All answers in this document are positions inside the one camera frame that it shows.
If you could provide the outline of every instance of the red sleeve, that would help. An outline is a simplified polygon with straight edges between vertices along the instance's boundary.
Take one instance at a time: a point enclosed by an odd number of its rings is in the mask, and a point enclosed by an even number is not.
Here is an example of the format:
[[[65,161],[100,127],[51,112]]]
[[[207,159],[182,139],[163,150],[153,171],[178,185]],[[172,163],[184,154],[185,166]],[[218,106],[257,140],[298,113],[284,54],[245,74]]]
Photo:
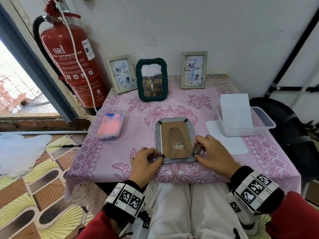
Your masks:
[[[107,238],[118,239],[119,236],[112,229],[110,219],[103,211],[99,211],[98,214],[89,222],[89,224],[80,232],[77,239],[87,238]]]
[[[315,239],[319,235],[319,212],[296,192],[289,192],[271,214],[266,231],[272,239]]]

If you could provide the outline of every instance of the white card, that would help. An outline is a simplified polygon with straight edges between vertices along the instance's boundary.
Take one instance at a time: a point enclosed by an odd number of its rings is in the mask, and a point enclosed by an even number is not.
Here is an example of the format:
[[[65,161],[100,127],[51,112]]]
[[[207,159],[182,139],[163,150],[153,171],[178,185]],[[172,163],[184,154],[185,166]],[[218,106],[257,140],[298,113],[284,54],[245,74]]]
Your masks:
[[[227,127],[253,127],[248,94],[222,94],[220,106]]]
[[[206,127],[211,136],[221,142],[230,154],[246,154],[248,149],[241,137],[226,137],[224,136],[217,125],[216,121],[206,122]]]

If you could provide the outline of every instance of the table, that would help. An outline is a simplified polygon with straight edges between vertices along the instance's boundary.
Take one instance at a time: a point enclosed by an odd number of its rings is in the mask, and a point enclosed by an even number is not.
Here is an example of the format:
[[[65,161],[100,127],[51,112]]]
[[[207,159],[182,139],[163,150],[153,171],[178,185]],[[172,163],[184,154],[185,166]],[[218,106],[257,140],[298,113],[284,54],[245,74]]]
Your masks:
[[[107,195],[93,182],[120,182],[130,176],[130,157],[142,147],[155,147],[155,122],[165,117],[187,117],[195,133],[208,134],[206,121],[217,120],[216,106],[220,94],[239,93],[227,75],[207,75],[205,89],[180,89],[180,76],[168,77],[168,96],[161,102],[145,103],[138,90],[117,95],[112,88],[103,106],[118,105],[126,109],[128,119],[120,137],[101,141],[87,135],[66,174],[65,197],[77,205],[87,205],[97,213]],[[285,191],[301,191],[301,176],[287,155],[267,132],[242,137],[248,148],[244,155],[233,155],[241,165],[266,174]],[[205,169],[198,162],[163,164],[150,182],[211,183],[225,178]]]

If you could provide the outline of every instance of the fire extinguisher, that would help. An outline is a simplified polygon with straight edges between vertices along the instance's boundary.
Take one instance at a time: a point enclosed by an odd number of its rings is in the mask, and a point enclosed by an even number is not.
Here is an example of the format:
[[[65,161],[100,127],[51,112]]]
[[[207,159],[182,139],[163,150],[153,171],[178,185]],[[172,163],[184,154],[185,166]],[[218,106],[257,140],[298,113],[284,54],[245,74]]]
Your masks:
[[[61,17],[61,13],[54,0],[48,2],[45,12],[47,15],[38,16],[33,22],[34,39],[46,60],[57,73],[59,80],[70,85],[87,114],[95,115],[89,85],[76,61],[69,31],[62,20],[58,18]],[[64,13],[64,15],[81,18],[73,13]],[[40,35],[39,27],[45,21],[53,24],[53,27],[46,29]],[[86,32],[77,25],[69,24],[69,27],[74,38],[78,60],[90,82],[95,107],[99,110],[107,96],[107,89],[102,80],[102,70],[95,61],[95,55]]]

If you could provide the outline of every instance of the fire extinguisher label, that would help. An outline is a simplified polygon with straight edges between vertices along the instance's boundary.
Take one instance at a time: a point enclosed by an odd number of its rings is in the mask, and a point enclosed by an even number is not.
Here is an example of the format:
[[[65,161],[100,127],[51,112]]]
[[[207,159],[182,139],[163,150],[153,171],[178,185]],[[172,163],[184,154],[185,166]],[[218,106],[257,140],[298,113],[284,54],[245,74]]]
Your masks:
[[[82,41],[82,45],[84,47],[85,53],[87,55],[88,60],[92,60],[95,58],[93,49],[91,47],[90,41],[88,39]]]

